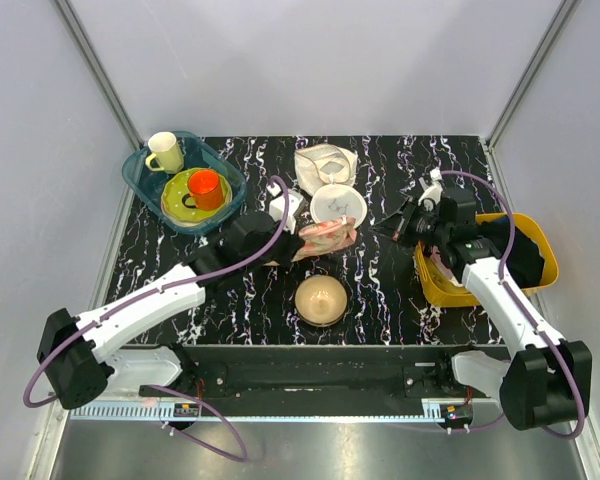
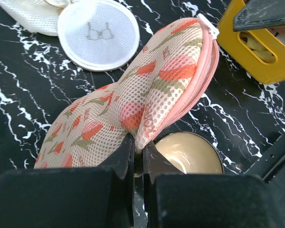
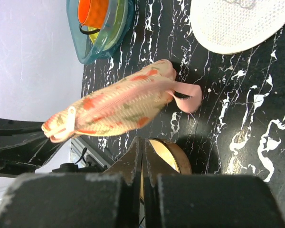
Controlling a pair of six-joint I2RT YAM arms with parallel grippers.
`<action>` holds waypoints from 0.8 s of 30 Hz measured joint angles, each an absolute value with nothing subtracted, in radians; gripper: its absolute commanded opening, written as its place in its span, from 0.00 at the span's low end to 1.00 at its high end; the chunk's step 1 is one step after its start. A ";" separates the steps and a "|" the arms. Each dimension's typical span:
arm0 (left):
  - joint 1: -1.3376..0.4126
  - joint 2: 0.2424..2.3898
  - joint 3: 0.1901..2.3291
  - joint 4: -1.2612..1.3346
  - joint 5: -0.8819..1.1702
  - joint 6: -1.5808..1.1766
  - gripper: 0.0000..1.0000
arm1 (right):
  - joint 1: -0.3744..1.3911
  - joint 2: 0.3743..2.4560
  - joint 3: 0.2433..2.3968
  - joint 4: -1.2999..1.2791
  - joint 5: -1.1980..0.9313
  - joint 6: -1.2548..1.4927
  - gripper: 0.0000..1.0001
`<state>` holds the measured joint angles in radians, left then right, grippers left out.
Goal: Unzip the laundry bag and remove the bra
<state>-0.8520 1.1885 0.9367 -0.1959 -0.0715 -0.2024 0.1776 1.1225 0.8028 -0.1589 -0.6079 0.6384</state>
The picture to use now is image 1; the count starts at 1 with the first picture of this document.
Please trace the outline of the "pink floral mesh laundry bag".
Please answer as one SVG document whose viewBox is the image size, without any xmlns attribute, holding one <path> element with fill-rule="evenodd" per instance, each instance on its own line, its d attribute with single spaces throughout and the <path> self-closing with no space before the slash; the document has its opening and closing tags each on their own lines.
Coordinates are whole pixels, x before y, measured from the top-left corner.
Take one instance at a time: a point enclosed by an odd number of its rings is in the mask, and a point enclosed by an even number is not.
<svg viewBox="0 0 600 480">
<path fill-rule="evenodd" d="M 342 216 L 303 227 L 298 236 L 304 245 L 295 253 L 292 261 L 298 262 L 350 247 L 357 239 L 355 223 L 354 217 Z"/>
</svg>

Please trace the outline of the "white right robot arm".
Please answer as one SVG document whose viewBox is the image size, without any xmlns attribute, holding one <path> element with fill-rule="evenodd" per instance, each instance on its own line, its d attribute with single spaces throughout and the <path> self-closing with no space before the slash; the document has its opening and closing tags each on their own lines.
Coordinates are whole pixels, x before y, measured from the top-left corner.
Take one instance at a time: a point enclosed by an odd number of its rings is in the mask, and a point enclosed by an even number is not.
<svg viewBox="0 0 600 480">
<path fill-rule="evenodd" d="M 478 232 L 470 192 L 452 188 L 438 201 L 407 198 L 373 229 L 405 248 L 436 248 L 443 265 L 487 312 L 508 349 L 507 362 L 478 350 L 452 356 L 433 374 L 440 393 L 452 397 L 472 387 L 497 400 L 517 430 L 549 429 L 569 421 L 584 425 L 592 354 L 583 342 L 567 341 L 514 282 L 504 253 Z"/>
</svg>

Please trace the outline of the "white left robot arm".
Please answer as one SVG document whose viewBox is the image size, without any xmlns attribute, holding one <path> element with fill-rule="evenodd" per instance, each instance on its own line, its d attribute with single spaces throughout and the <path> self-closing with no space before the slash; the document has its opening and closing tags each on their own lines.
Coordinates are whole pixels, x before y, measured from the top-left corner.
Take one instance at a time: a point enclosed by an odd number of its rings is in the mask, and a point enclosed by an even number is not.
<svg viewBox="0 0 600 480">
<path fill-rule="evenodd" d="M 46 377 L 66 410 L 98 398 L 124 376 L 114 355 L 130 340 L 189 308 L 203 305 L 221 289 L 270 261 L 290 264 L 302 245 L 290 232 L 290 214 L 276 219 L 249 212 L 215 241 L 197 248 L 166 273 L 108 305 L 79 315 L 61 308 L 45 322 L 35 377 Z"/>
</svg>

